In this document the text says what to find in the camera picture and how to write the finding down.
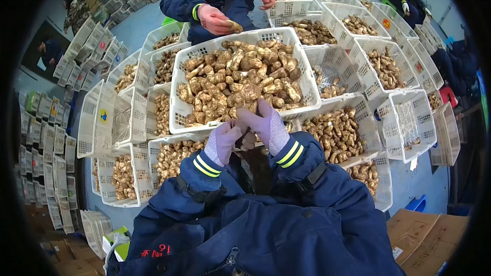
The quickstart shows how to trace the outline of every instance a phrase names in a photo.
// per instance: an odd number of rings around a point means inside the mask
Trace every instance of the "concrete floor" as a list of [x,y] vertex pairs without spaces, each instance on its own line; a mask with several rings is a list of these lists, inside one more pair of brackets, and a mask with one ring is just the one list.
[[[256,0],[255,6],[259,7],[259,5],[260,0]],[[263,11],[256,8],[249,16],[258,28],[267,27],[267,17]],[[163,19],[164,15],[159,9],[159,3],[150,4],[131,14],[121,24],[114,27],[112,32],[118,40],[124,41],[131,54],[141,48],[148,33],[160,27]],[[80,94],[76,103],[75,120],[71,132],[75,137],[78,133],[82,102],[83,94]],[[390,161],[390,168],[393,187],[393,205],[389,209],[390,215],[393,215],[398,209],[404,208],[413,197],[419,198],[423,194],[427,196],[428,213],[446,213],[449,184],[448,168],[440,167],[433,174],[428,153],[418,158],[418,166],[414,171],[409,169],[409,164],[403,164],[396,160]],[[86,207],[106,214],[111,219],[114,229],[124,225],[132,232],[132,220],[143,207],[123,209],[102,204],[101,198],[92,193],[90,175],[90,159],[85,159],[84,197]]]

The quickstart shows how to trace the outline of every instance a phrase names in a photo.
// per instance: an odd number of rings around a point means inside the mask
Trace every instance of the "reflective stripe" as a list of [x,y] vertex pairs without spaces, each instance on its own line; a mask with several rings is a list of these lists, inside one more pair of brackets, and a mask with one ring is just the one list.
[[297,146],[298,146],[298,141],[295,141],[295,144],[293,144],[292,149],[286,154],[286,156],[283,159],[277,161],[276,163],[281,164],[286,160],[288,160],[290,156],[294,153],[294,151],[297,149]]
[[216,170],[216,169],[213,169],[213,168],[212,168],[212,167],[210,167],[208,164],[206,164],[206,163],[203,161],[203,159],[201,159],[201,156],[200,156],[200,155],[198,155],[197,159],[198,159],[198,161],[199,161],[199,162],[200,162],[200,163],[201,163],[201,164],[202,164],[202,165],[203,165],[203,166],[204,166],[204,167],[205,167],[207,170],[212,171],[212,172],[214,172],[214,173],[216,173],[216,174],[220,174],[220,173],[221,173],[221,170]]
[[281,167],[285,169],[285,168],[289,167],[290,165],[292,165],[295,161],[297,161],[298,157],[300,157],[300,154],[302,153],[303,150],[304,150],[304,146],[303,145],[300,145],[300,148],[298,149],[297,154],[295,155],[295,157],[293,157],[290,160],[290,162],[286,163],[285,165],[282,165]]
[[194,166],[196,166],[197,169],[199,169],[200,171],[202,171],[203,173],[205,173],[206,175],[210,176],[210,177],[218,177],[220,176],[220,174],[212,174],[210,173],[209,171],[203,169],[199,164],[198,162],[196,162],[196,159],[193,160],[193,163],[194,163]]

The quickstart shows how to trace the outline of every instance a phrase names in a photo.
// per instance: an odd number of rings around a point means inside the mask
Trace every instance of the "camouflage jacket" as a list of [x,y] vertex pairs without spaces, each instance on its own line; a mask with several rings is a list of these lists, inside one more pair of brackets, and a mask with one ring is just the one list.
[[68,29],[71,26],[73,35],[75,35],[89,17],[90,9],[85,0],[73,0],[70,5],[70,11],[65,17],[63,29]]

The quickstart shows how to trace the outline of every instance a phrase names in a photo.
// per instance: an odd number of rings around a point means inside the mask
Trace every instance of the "zipper pull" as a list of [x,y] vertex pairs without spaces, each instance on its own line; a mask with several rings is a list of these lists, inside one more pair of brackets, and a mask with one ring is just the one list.
[[230,251],[230,254],[228,255],[227,259],[225,259],[225,264],[234,266],[235,265],[235,258],[237,254],[240,252],[240,249],[238,247],[233,247],[232,250]]

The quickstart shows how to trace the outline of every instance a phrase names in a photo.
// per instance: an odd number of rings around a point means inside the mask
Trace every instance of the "purple glove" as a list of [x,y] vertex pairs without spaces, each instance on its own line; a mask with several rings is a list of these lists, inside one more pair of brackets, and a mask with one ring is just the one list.
[[[205,154],[216,165],[224,167],[228,164],[235,142],[247,131],[247,126],[240,120],[232,119],[214,129],[205,146]],[[242,139],[241,147],[253,149],[256,137],[249,132]]]
[[290,135],[278,111],[273,109],[267,101],[262,98],[258,99],[257,108],[262,118],[246,108],[237,109],[237,117],[259,136],[271,155],[276,156],[285,147]]

